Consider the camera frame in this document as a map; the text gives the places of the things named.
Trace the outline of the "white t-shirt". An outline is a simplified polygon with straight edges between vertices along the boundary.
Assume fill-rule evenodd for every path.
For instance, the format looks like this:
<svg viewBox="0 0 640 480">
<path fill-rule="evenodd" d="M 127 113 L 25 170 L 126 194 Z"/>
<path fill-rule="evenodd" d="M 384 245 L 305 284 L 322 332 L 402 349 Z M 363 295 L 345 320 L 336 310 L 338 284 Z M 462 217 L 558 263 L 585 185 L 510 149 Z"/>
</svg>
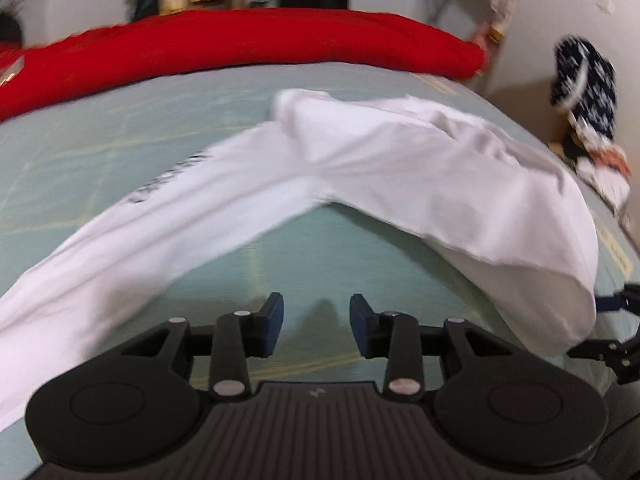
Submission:
<svg viewBox="0 0 640 480">
<path fill-rule="evenodd" d="M 124 197 L 2 296 L 2 425 L 177 278 L 328 203 L 424 240 L 537 356 L 596 324 L 596 229 L 548 155 L 433 101 L 288 89 L 268 122 Z"/>
</svg>

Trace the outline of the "pile of folded clothes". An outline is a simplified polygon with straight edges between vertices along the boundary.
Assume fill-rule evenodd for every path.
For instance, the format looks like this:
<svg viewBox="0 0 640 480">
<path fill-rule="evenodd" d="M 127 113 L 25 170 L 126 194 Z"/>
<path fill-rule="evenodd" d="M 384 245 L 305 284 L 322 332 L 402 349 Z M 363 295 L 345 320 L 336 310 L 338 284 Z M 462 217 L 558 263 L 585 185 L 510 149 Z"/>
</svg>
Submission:
<svg viewBox="0 0 640 480">
<path fill-rule="evenodd" d="M 631 169 L 619 145 L 585 119 L 567 114 L 562 140 L 548 148 L 600 196 L 616 219 L 622 218 L 631 193 Z"/>
</svg>

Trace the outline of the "navy star-patterned garment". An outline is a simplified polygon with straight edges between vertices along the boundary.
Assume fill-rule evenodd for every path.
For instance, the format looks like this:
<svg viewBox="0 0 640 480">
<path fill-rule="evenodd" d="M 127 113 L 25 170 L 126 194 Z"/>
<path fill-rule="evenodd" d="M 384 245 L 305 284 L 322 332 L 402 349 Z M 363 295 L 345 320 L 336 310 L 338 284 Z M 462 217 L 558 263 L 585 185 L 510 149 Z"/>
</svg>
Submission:
<svg viewBox="0 0 640 480">
<path fill-rule="evenodd" d="M 550 104 L 576 132 L 612 141 L 617 110 L 616 73 L 586 38 L 565 36 L 554 47 Z"/>
</svg>

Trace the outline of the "red quilt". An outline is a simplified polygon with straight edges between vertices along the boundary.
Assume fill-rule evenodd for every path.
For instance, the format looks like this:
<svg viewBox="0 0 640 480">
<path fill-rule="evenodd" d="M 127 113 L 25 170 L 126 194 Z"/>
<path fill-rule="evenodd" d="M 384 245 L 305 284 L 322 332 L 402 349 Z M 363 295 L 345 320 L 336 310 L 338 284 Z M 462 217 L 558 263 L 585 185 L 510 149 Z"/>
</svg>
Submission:
<svg viewBox="0 0 640 480">
<path fill-rule="evenodd" d="M 87 30 L 43 47 L 2 44 L 1 118 L 156 77 L 218 68 L 341 62 L 473 77 L 484 50 L 438 28 L 390 13 L 262 8 L 189 10 Z"/>
</svg>

